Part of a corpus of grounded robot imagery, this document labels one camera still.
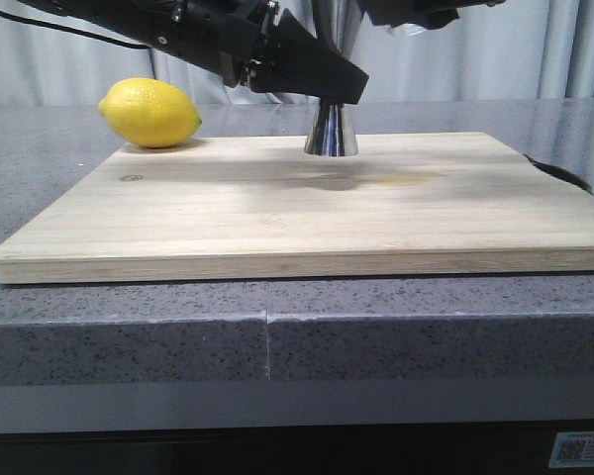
curtain fold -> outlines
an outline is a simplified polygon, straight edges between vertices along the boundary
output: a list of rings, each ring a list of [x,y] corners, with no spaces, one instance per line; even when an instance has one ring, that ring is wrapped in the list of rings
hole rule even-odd
[[[312,31],[309,1],[279,3]],[[14,0],[0,0],[0,9],[118,38]],[[351,58],[370,75],[361,101],[594,97],[594,0],[507,0],[493,8],[461,9],[460,16],[441,30],[420,34],[375,28],[364,19]],[[158,51],[0,19],[0,105],[96,104],[116,81],[153,75],[197,103],[315,101],[225,87],[219,76]]]

speckled stone surface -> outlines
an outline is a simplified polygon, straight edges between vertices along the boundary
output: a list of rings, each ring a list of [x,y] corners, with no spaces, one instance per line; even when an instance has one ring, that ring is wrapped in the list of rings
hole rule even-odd
[[[486,132],[567,168],[594,189],[594,100],[366,104],[351,110],[359,134]],[[201,106],[201,114],[203,137],[304,135],[314,109]],[[0,109],[0,242],[121,144],[94,107]],[[564,380],[568,389],[561,395]],[[504,394],[508,387],[522,394],[523,384],[530,388],[519,399],[524,408],[549,388],[544,396],[551,406],[537,407],[542,417],[553,417],[580,400],[581,388],[594,394],[594,273],[0,285],[0,398],[26,399],[28,391],[47,388],[59,398],[61,388],[68,394],[73,385],[91,388],[95,398],[103,387],[97,385],[144,390],[172,384],[167,387],[177,391],[177,384],[201,384],[210,388],[206,401],[229,406],[234,384],[259,383],[245,387],[249,404],[264,401],[247,424],[279,421],[273,411],[299,423],[290,404],[304,397],[315,404],[317,388],[322,398],[325,391],[335,395],[337,402],[326,404],[342,420],[344,392],[329,385],[350,381],[357,391],[351,395],[355,418],[364,422],[379,404],[381,422],[387,404],[398,404],[386,395],[379,399],[383,381],[415,385],[410,394],[428,395],[453,382],[451,390],[464,388],[454,407],[473,419],[520,414],[506,402],[476,412],[484,394]],[[459,381],[475,382],[482,393],[467,400]],[[306,386],[295,387],[292,399],[276,400],[293,391],[284,383],[301,382]],[[193,398],[194,388],[185,394]],[[368,393],[372,409],[359,403]],[[233,404],[220,406],[220,424],[242,420],[236,410],[243,408]],[[581,408],[580,417],[594,414],[589,405]],[[400,418],[407,417],[398,409]],[[299,414],[306,422],[308,414],[326,422],[321,411],[301,408]],[[413,414],[414,421],[423,418]],[[211,417],[202,417],[209,424]],[[35,429],[22,414],[13,424]]]

bamboo cutting board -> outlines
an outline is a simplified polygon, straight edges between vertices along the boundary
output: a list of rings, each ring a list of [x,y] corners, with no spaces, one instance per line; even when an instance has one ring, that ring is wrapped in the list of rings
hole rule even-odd
[[[594,197],[479,133],[125,145],[0,245],[0,282],[594,270]]]

yellow lemon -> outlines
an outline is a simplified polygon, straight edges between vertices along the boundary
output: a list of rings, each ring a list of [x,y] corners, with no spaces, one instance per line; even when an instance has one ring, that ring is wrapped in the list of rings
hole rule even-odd
[[[144,77],[113,85],[99,103],[99,112],[119,136],[147,147],[181,143],[202,123],[196,106],[182,90]]]

gray granite countertop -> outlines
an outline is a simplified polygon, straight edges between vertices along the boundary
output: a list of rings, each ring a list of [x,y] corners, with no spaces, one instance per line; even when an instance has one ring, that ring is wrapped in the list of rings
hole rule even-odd
[[[304,135],[314,114],[200,109],[202,137]],[[594,100],[352,115],[359,134],[486,132],[594,191]],[[94,107],[0,108],[0,242],[121,144]],[[581,418],[594,273],[0,285],[0,432]]]

